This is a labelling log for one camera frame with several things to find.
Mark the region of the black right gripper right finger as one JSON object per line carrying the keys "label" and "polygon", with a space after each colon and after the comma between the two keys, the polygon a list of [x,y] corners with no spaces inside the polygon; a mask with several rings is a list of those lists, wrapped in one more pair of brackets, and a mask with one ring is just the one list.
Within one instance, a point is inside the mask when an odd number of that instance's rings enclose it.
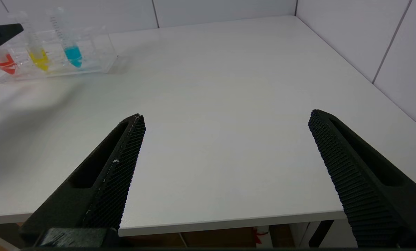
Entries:
{"label": "black right gripper right finger", "polygon": [[360,248],[416,248],[416,183],[334,115],[308,127]]}

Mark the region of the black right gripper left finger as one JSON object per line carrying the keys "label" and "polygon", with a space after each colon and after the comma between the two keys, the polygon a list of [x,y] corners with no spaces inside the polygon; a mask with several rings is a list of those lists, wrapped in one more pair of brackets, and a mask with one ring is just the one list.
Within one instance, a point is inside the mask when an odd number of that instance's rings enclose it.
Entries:
{"label": "black right gripper left finger", "polygon": [[121,121],[25,221],[20,232],[118,230],[145,132],[142,115]]}

